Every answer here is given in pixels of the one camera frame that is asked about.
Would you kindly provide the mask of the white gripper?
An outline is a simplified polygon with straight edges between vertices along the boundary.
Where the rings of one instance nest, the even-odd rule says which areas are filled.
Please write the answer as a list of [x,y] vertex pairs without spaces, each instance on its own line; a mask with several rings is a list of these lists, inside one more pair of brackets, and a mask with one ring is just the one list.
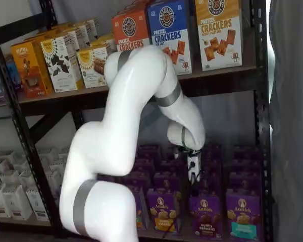
[[190,180],[190,194],[196,195],[200,190],[201,151],[191,150],[187,154],[188,179]]

